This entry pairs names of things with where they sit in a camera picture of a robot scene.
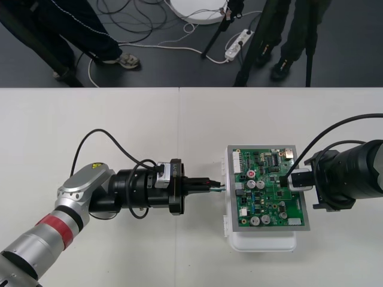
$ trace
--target capacitor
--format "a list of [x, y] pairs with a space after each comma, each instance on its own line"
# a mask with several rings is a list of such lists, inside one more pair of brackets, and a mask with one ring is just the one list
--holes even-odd
[[259, 190], [262, 190], [265, 188], [265, 183], [263, 181], [257, 181], [256, 186]]
[[251, 180], [249, 180], [247, 183], [246, 183], [246, 186], [249, 188], [249, 189], [253, 189], [254, 187], [256, 187], [256, 182], [255, 181], [253, 181], [252, 179]]
[[261, 221], [263, 224], [269, 224], [271, 222], [270, 216], [269, 215], [263, 215], [261, 217]]
[[258, 226], [260, 223], [261, 223], [261, 220], [259, 220], [259, 217], [257, 217], [257, 216], [253, 216], [253, 217], [250, 219], [250, 224], [251, 224], [252, 226]]
[[255, 178], [256, 177], [256, 172], [255, 170], [248, 170], [247, 173], [246, 173], [247, 177], [248, 178]]
[[281, 213], [279, 214], [279, 217], [280, 217], [281, 219], [286, 219], [286, 218], [287, 218], [287, 213], [285, 213], [285, 212], [281, 212]]

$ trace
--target circuit board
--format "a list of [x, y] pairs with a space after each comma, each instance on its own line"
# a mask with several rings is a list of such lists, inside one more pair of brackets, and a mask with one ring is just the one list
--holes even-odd
[[281, 188], [279, 184], [279, 177], [294, 163], [292, 149], [233, 149], [232, 152], [238, 226], [304, 227], [303, 194]]

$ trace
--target white table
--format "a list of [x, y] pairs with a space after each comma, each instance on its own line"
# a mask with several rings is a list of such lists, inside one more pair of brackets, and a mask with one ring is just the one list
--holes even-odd
[[[295, 144], [299, 153], [334, 122], [380, 112], [382, 94], [383, 89], [0, 90], [0, 249], [51, 211], [55, 190], [68, 177], [75, 149], [91, 129], [107, 129], [138, 158], [179, 157], [187, 176], [219, 180], [227, 145]], [[250, 132], [247, 123], [255, 127]], [[312, 153], [341, 139], [382, 138], [380, 127], [379, 120], [348, 124]], [[133, 166], [104, 135], [89, 139], [78, 166], [93, 161], [116, 171]], [[312, 210], [314, 192], [306, 194], [306, 202], [311, 231], [298, 233], [297, 249], [283, 254], [231, 250], [223, 238], [222, 194], [188, 197], [186, 213], [179, 217], [154, 209], [138, 221], [123, 210], [112, 221], [91, 220], [41, 283], [379, 286], [383, 200], [361, 200], [339, 213]]]

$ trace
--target silver robotic arm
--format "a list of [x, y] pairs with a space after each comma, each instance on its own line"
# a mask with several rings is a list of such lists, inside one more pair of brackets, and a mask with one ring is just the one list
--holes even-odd
[[[160, 163], [153, 170], [138, 166], [115, 174], [106, 164], [93, 163], [71, 176], [57, 191], [54, 211], [1, 252], [0, 287], [40, 286], [38, 280], [89, 223], [90, 214], [111, 219], [129, 208], [142, 219], [149, 207], [168, 207], [180, 215], [185, 196], [220, 187], [209, 178], [184, 176], [181, 160]], [[138, 216], [132, 208], [147, 211]]]
[[89, 164], [57, 191], [54, 211], [12, 242], [0, 255], [0, 287], [40, 286], [38, 280], [89, 223], [95, 191], [108, 192], [114, 171]]

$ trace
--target sneaker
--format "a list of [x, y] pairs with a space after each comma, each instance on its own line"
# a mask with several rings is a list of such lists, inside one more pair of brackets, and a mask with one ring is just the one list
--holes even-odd
[[139, 66], [139, 59], [132, 54], [122, 53], [120, 57], [111, 61], [102, 61], [105, 64], [120, 64], [125, 69], [134, 69]]
[[267, 62], [271, 60], [271, 51], [274, 49], [274, 46], [264, 43], [260, 48], [260, 53], [256, 58], [256, 66], [262, 68]]
[[273, 81], [282, 81], [286, 79], [290, 72], [290, 68], [294, 62], [281, 58], [271, 71], [271, 79]]

